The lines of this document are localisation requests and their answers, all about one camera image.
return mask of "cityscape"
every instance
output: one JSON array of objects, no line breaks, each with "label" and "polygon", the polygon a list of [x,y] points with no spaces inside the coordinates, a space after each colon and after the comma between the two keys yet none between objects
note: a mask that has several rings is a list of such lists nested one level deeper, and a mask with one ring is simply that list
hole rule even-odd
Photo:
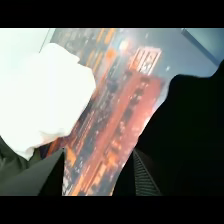
[{"label": "cityscape", "polygon": [[163,88],[153,75],[162,50],[141,45],[126,28],[56,29],[51,42],[77,55],[97,83],[72,133],[48,152],[66,149],[63,195],[112,195]]}]

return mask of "white object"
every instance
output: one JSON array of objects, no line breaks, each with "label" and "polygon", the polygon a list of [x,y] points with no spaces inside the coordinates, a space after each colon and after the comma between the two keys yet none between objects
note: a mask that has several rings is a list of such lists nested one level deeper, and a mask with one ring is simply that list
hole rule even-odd
[{"label": "white object", "polygon": [[29,160],[34,148],[71,133],[96,88],[78,61],[51,43],[0,80],[0,135],[18,155]]}]

